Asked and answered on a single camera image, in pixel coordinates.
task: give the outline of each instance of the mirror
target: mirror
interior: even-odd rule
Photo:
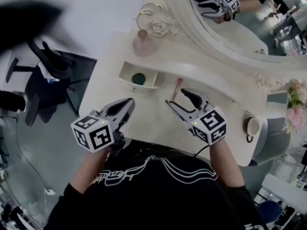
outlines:
[[[235,52],[306,54],[307,0],[189,1],[203,27]]]

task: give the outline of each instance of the perfume bottle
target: perfume bottle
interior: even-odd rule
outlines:
[[[148,36],[146,30],[139,30],[132,42],[133,52],[140,57],[152,55],[156,51],[154,40]]]

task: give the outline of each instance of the black cable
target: black cable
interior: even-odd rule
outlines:
[[[39,176],[40,180],[42,181],[44,187],[47,188],[47,187],[46,187],[46,184],[45,184],[45,182],[44,182],[44,180],[43,180],[43,177],[40,175],[40,173],[37,171],[37,169],[30,163],[30,161],[26,158],[26,156],[24,155],[24,153],[23,153],[22,150],[20,149],[19,141],[18,141],[18,135],[17,135],[17,119],[16,119],[15,135],[16,135],[16,142],[17,142],[18,150],[20,151],[20,153],[22,154],[22,156],[24,157],[24,159],[28,162],[28,164],[32,167],[32,169],[37,173],[37,175]]]
[[[202,150],[205,150],[207,147],[209,147],[210,145],[207,145],[207,146],[205,146],[205,147],[203,147],[198,153],[196,153],[195,155],[194,155],[194,157],[196,157],[198,154],[200,154],[201,153],[201,151]]]

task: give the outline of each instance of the black chair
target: black chair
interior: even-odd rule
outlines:
[[[32,126],[37,115],[41,117],[44,123],[47,123],[55,113],[57,105],[65,103],[66,100],[68,100],[74,113],[78,115],[78,111],[74,108],[70,98],[68,97],[67,89],[74,92],[74,89],[69,87],[71,84],[88,81],[89,79],[71,82],[71,68],[73,67],[74,62],[64,57],[61,52],[50,50],[46,42],[43,41],[43,50],[40,49],[33,40],[29,41],[28,45],[40,59],[50,75],[59,79],[59,81],[49,84],[44,78],[39,66],[36,66],[35,68],[22,67],[17,66],[18,59],[13,61],[6,77],[7,82],[15,71],[32,72],[25,88],[25,94],[29,102],[25,118],[26,124]]]

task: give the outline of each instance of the white vanity desk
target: white vanity desk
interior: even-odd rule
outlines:
[[[185,123],[167,106],[177,84],[181,88],[198,89],[218,105],[228,119],[226,141],[239,165],[247,166],[252,158],[259,133],[247,143],[242,122],[248,110],[260,119],[266,106],[267,94],[258,88],[252,76],[222,65],[195,50],[167,39],[155,39],[158,51],[148,57],[137,57],[131,47],[136,31],[114,32],[105,55],[98,60],[86,89],[79,114],[100,110],[106,104],[131,97],[136,107],[129,122],[121,129],[127,138],[157,143],[190,153],[196,153],[206,143],[193,137]],[[124,61],[158,71],[157,89],[151,93],[131,92],[119,82]],[[175,101],[188,110],[194,109],[181,92]],[[200,156],[210,159],[209,149]]]

